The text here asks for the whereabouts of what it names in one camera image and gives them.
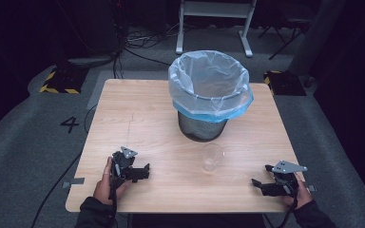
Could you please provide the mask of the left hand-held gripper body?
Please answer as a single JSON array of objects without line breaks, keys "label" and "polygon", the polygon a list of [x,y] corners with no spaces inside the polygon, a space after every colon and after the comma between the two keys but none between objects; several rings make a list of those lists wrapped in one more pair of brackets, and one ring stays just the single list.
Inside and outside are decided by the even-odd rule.
[{"label": "left hand-held gripper body", "polygon": [[113,194],[116,189],[120,187],[125,181],[132,181],[134,174],[139,174],[136,172],[136,168],[133,167],[138,153],[134,150],[121,147],[120,151],[112,154],[112,165],[111,165],[111,181],[110,181],[110,196],[111,200],[115,200]]}]

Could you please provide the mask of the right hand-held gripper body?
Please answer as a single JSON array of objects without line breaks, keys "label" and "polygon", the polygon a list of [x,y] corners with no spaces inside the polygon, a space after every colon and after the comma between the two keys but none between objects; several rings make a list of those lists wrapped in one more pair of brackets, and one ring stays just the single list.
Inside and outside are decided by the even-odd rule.
[{"label": "right hand-held gripper body", "polygon": [[298,190],[297,172],[308,170],[306,166],[294,164],[288,161],[279,161],[273,165],[273,183],[263,183],[261,192],[264,196],[294,196]]}]

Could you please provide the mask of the clear plastic cup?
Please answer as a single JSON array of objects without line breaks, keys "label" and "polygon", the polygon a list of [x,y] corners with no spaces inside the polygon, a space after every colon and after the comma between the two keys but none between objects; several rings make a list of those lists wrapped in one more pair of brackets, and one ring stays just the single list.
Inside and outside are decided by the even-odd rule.
[{"label": "clear plastic cup", "polygon": [[202,168],[206,172],[213,172],[224,158],[224,149],[215,143],[207,144],[202,150]]}]

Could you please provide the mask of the black mesh trash bin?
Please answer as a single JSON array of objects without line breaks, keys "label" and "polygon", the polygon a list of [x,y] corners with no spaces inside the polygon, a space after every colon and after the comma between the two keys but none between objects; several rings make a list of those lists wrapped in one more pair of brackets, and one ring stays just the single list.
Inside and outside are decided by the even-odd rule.
[{"label": "black mesh trash bin", "polygon": [[178,123],[185,137],[195,142],[205,143],[217,139],[225,128],[227,121],[210,123],[191,119],[179,112]]}]

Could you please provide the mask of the translucent blue bin bag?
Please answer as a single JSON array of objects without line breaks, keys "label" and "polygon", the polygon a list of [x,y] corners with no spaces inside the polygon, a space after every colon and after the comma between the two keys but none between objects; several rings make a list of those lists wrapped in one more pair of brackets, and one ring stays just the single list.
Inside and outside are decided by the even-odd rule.
[{"label": "translucent blue bin bag", "polygon": [[186,117],[220,123],[242,115],[254,101],[248,70],[215,50],[186,52],[168,69],[174,107]]}]

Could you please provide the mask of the person's right hand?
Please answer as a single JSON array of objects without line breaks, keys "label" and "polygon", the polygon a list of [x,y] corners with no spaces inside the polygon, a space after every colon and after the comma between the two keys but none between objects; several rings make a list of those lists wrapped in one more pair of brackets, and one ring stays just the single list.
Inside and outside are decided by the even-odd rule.
[{"label": "person's right hand", "polygon": [[[298,174],[295,174],[295,177],[298,181],[297,209],[299,209],[305,204],[311,202],[313,200],[313,197],[311,196],[301,177]],[[283,196],[280,199],[288,207],[290,207],[295,202],[295,200],[290,196]]]}]

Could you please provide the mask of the person's left hand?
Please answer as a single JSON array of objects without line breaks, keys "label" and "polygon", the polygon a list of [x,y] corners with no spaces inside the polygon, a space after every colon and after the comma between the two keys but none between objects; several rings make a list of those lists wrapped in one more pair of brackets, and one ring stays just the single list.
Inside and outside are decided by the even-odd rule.
[{"label": "person's left hand", "polygon": [[[103,171],[102,179],[99,180],[96,184],[96,188],[93,193],[93,197],[100,201],[102,204],[112,205],[113,201],[109,198],[110,196],[110,181],[111,181],[111,165],[112,159],[110,157],[107,158],[106,166]],[[128,189],[131,181],[125,181],[120,187],[116,189],[116,192],[113,194],[113,197],[116,200],[119,200],[125,191]]]}]

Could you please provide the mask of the black tape floor mark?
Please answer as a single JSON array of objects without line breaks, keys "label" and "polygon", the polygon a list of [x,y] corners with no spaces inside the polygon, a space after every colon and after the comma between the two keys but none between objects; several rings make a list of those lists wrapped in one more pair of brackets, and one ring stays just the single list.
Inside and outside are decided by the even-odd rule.
[{"label": "black tape floor mark", "polygon": [[78,126],[79,123],[77,122],[76,117],[69,117],[68,119],[64,120],[60,123],[60,126],[66,126],[67,127],[67,133],[70,134],[75,126]]}]

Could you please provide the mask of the black yellow striped floor plate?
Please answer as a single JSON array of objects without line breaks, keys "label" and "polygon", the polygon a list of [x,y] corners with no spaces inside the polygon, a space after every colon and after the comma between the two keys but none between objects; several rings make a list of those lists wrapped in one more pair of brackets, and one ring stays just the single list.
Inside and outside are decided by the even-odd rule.
[{"label": "black yellow striped floor plate", "polygon": [[268,70],[263,74],[263,80],[273,95],[306,95],[298,76],[292,75],[288,71]]},{"label": "black yellow striped floor plate", "polygon": [[54,68],[45,79],[40,91],[80,94],[87,74],[87,69],[64,70]]}]

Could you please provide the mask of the black tripod stand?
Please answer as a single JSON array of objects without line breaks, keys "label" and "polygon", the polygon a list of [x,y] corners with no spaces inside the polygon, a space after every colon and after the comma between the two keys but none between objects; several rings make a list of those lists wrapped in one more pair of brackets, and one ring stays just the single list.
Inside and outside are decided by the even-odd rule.
[{"label": "black tripod stand", "polygon": [[[292,44],[301,34],[306,34],[313,21],[314,18],[312,16],[289,17],[288,15],[275,14],[262,22],[260,27],[263,28],[263,32],[259,35],[259,38],[261,38],[269,29],[273,29],[279,36],[279,39],[283,42],[283,46],[275,51],[269,57],[269,60],[274,59],[285,48]],[[285,40],[280,34],[280,29],[290,29],[292,31],[291,37],[288,40]]]}]

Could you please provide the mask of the white metal stand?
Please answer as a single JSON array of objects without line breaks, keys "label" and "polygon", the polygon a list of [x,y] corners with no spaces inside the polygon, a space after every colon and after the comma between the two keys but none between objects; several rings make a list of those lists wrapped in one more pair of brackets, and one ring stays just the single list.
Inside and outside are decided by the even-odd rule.
[{"label": "white metal stand", "polygon": [[249,0],[248,3],[219,3],[219,2],[193,2],[181,0],[179,12],[179,32],[175,52],[183,53],[183,23],[186,16],[224,17],[245,19],[243,30],[238,34],[245,53],[248,58],[253,57],[253,51],[247,39],[247,33],[256,9],[258,0]]}]

